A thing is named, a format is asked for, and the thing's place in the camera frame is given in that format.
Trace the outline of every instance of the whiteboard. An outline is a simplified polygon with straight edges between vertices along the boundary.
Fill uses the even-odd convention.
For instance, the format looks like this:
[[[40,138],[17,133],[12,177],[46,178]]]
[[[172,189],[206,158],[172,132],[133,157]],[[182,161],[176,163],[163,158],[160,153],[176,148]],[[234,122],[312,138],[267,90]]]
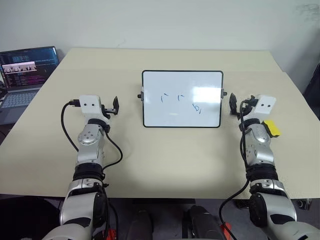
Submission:
[[[142,72],[145,127],[218,128],[223,95],[222,71]]]

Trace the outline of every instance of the black whiteboard frame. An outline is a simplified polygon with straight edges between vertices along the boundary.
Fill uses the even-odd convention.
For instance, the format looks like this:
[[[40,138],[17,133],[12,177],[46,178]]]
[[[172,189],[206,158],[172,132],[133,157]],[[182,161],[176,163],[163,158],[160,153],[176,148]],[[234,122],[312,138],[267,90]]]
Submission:
[[[200,72],[200,73],[221,73],[221,94],[223,95],[222,89],[224,88],[224,73],[221,70],[143,70],[141,73],[142,77],[142,89],[144,89],[144,72]],[[146,126],[145,125],[145,100],[142,100],[142,122],[145,128],[200,128],[200,129],[217,129],[221,125],[221,109],[222,109],[222,95],[220,96],[220,113],[219,113],[219,125],[218,126]]]

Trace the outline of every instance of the gray floor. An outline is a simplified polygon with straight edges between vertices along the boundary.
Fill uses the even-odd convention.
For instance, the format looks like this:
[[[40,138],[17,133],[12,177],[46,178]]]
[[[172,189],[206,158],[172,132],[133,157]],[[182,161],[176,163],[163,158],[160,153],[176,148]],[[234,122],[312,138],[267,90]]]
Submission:
[[[218,209],[223,200],[196,199],[196,205],[203,206],[218,218]],[[131,220],[137,210],[147,210],[154,222],[154,240],[179,239],[182,236],[183,211],[187,211],[193,204],[144,203],[135,204],[132,199],[111,199],[119,215],[119,239],[124,240]],[[313,199],[310,210],[296,207],[297,219],[320,228],[320,199]],[[266,235],[255,227],[249,218],[248,209],[238,209],[230,202],[223,209],[224,220],[231,224],[231,230],[238,240],[267,240]],[[111,227],[115,227],[111,216]]]

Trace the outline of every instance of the black cable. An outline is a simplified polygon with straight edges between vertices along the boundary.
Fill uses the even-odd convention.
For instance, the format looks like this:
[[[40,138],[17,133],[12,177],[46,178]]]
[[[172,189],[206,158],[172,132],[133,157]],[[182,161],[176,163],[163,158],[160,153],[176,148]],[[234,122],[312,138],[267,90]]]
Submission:
[[[66,136],[66,138],[69,140],[69,142],[71,143],[71,145],[74,147],[74,149],[78,152],[79,149],[77,148],[77,146],[74,144],[74,142],[72,141],[72,139],[70,138],[69,134],[67,133],[67,130],[65,128],[65,121],[64,121],[64,115],[65,115],[65,110],[66,110],[66,107],[70,105],[70,102],[67,102],[63,108],[62,108],[62,111],[61,111],[61,126],[62,126],[62,129],[63,129],[63,132]]]
[[[112,143],[112,144],[116,147],[116,149],[118,149],[118,151],[119,151],[119,153],[120,153],[120,158],[119,158],[118,161],[115,161],[115,162],[113,162],[113,163],[110,163],[110,164],[104,166],[104,167],[103,167],[103,170],[105,170],[105,169],[108,168],[108,167],[111,167],[111,166],[113,166],[113,165],[116,165],[116,164],[120,163],[121,160],[122,160],[122,158],[124,157],[124,154],[122,153],[121,148],[120,148],[114,141],[112,141],[112,139],[109,137],[109,135],[108,135],[107,133],[105,133],[105,135],[106,135],[106,138],[110,141],[110,143]]]
[[[113,211],[114,218],[115,218],[115,239],[119,239],[119,218],[116,211],[116,208],[109,202],[109,206]]]
[[[1,130],[0,130],[0,134],[2,134],[4,137],[7,136],[7,135],[6,135],[3,131],[1,131]]]
[[[245,169],[248,168],[248,162],[247,162],[247,155],[246,155],[246,130],[245,130],[245,123],[244,123],[244,110],[243,110],[243,104],[246,103],[246,100],[243,100],[241,103],[240,103],[240,109],[239,109],[239,112],[240,112],[240,121],[241,121],[241,133],[242,133],[242,136],[241,136],[241,139],[240,139],[240,153],[241,153],[241,157],[243,159],[243,162],[244,162],[244,166],[245,166]],[[250,180],[247,179],[245,184],[243,185],[243,187],[237,191],[236,193],[234,193],[233,195],[231,195],[230,197],[228,197],[226,200],[224,200],[220,207],[219,207],[219,218],[220,218],[220,221],[221,223],[223,224],[223,227],[227,230],[227,232],[230,234],[230,236],[234,239],[234,240],[237,240],[237,238],[235,237],[235,235],[233,235],[233,233],[231,232],[231,230],[227,227],[223,217],[222,217],[222,209],[223,207],[230,201],[232,200],[234,197],[238,196],[240,193],[242,193],[248,186]]]
[[[62,202],[62,201],[59,201],[59,205],[58,205],[58,210],[59,210],[59,211],[60,211],[60,204],[61,204],[61,202]]]
[[[248,163],[247,163],[247,156],[246,156],[246,130],[245,130],[245,123],[244,123],[244,109],[243,109],[243,104],[245,102],[246,102],[246,100],[243,100],[240,103],[240,109],[239,109],[240,121],[241,121],[241,132],[242,132],[242,137],[241,137],[241,140],[240,140],[240,143],[242,142],[242,148],[241,148],[241,145],[240,145],[240,152],[241,152],[241,156],[242,156],[243,161],[244,161],[245,168],[247,169],[248,168]]]
[[[104,234],[103,239],[106,240],[109,234],[109,221],[110,221],[110,214],[109,214],[109,199],[105,190],[105,187],[102,186],[102,191],[105,194],[106,198],[106,216],[105,216],[105,228],[104,228]]]
[[[226,200],[224,200],[220,207],[219,207],[219,218],[221,223],[223,224],[223,227],[228,231],[228,233],[230,234],[230,236],[234,239],[237,240],[237,238],[235,237],[235,235],[231,232],[231,230],[227,227],[223,217],[222,217],[222,208],[227,204],[227,202],[229,202],[231,199],[233,199],[234,197],[238,196],[240,193],[242,193],[248,186],[249,184],[249,179],[246,180],[245,184],[243,185],[243,187],[237,191],[236,193],[234,193],[233,195],[231,195],[230,197],[228,197]]]

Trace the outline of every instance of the table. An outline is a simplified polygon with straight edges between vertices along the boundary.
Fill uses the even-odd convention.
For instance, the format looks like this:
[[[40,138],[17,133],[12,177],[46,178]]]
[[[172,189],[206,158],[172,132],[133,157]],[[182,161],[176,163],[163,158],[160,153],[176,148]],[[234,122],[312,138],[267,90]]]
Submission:
[[[141,72],[222,70],[220,128],[145,128]],[[270,119],[282,135],[271,149],[279,179],[291,198],[320,197],[320,124],[288,75],[267,51],[129,50],[73,48],[0,146],[0,193],[64,197],[77,153],[60,123],[62,106],[82,94],[96,94],[119,114],[110,137],[121,147],[121,163],[106,171],[109,197],[226,198],[245,183],[239,151],[241,132],[229,114],[229,96],[277,98]],[[68,107],[65,126],[73,141],[84,127],[80,108]],[[119,153],[106,140],[106,163]],[[246,190],[239,198],[250,196]]]

